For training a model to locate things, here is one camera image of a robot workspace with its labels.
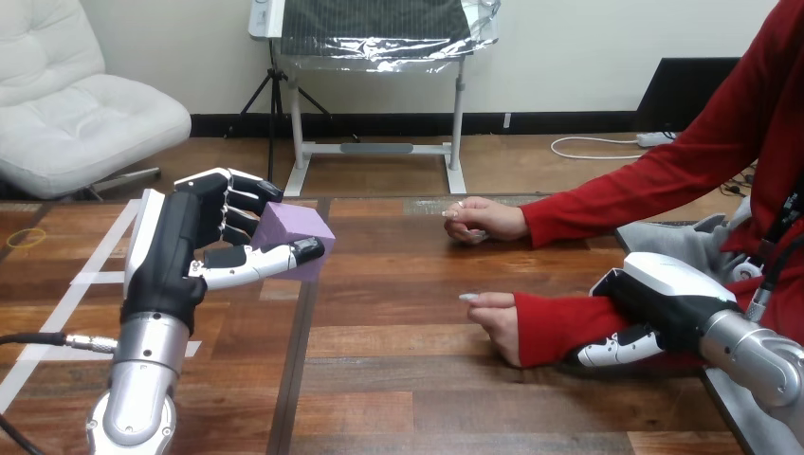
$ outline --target black tripod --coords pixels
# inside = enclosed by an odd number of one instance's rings
[[[279,115],[279,118],[282,118],[283,116],[282,94],[280,93],[279,90],[279,82],[280,81],[287,82],[288,78],[287,75],[284,74],[284,71],[279,69],[279,67],[277,66],[276,60],[274,59],[274,44],[272,41],[268,43],[268,52],[271,57],[271,67],[268,68],[268,74],[267,76],[265,76],[265,79],[263,79],[263,83],[261,83],[260,86],[257,87],[257,91],[254,92],[254,95],[251,95],[251,99],[248,100],[246,107],[244,107],[243,110],[240,111],[240,117],[238,118],[238,122],[241,125],[243,124],[243,120],[245,119],[246,114],[248,113],[248,109],[251,107],[251,104],[253,104],[254,101],[257,99],[257,97],[260,96],[260,93],[263,92],[265,86],[268,85],[269,82],[271,82],[271,115],[268,118],[268,181],[272,182],[274,177],[274,139],[276,137],[274,124],[277,121],[276,117],[277,115]],[[335,122],[335,119],[332,117],[332,114],[330,114],[329,111],[324,109],[324,106],[320,105],[319,102],[316,101],[313,97],[311,97],[307,92],[302,90],[301,87],[299,87],[299,93],[305,99],[310,101],[311,104],[316,106],[316,109],[320,110],[321,113],[324,114],[327,117],[327,119],[329,119],[329,121]],[[235,125],[232,124],[229,126],[228,132],[224,135],[224,138],[233,137],[235,132],[236,132]],[[357,135],[350,134],[349,136],[351,136],[355,142],[360,142],[360,138]]]

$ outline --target white cushion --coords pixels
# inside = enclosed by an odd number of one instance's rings
[[[0,107],[104,72],[78,0],[0,0]]]
[[[190,126],[184,106],[153,87],[90,76],[0,107],[0,180],[41,198],[67,194],[184,141]]]

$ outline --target purple block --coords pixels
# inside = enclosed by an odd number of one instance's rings
[[[314,209],[269,202],[265,205],[260,225],[251,239],[251,246],[259,248],[271,244],[286,244],[308,237],[321,239],[326,248],[323,257],[271,278],[314,282],[319,278],[321,268],[335,246],[335,235]]]

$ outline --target metal connector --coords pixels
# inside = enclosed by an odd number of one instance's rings
[[[748,311],[745,312],[745,316],[748,320],[759,324],[762,315],[765,314],[765,309],[768,307],[768,301],[770,301],[772,294],[773,292],[767,289],[761,287],[757,289],[757,292],[754,293],[754,297],[751,299],[751,304],[748,306]]]
[[[89,337],[86,335],[68,335],[64,344],[73,349],[101,354],[114,354],[118,348],[118,341],[114,338]]]

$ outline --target robotic hand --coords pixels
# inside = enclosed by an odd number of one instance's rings
[[[631,253],[625,266],[609,272],[590,294],[610,297],[623,315],[640,323],[580,348],[571,361],[607,367],[663,351],[694,353],[748,389],[804,446],[804,350],[757,324],[774,273],[759,287],[747,318],[734,294],[699,270],[660,254]]]
[[[317,238],[252,248],[266,202],[283,193],[234,170],[214,169],[175,182],[175,192],[143,193],[126,260],[120,336],[109,391],[86,429],[91,453],[162,454],[175,431],[173,401],[193,331],[195,306],[208,289],[254,282],[320,258]],[[198,247],[218,240],[232,247]]]

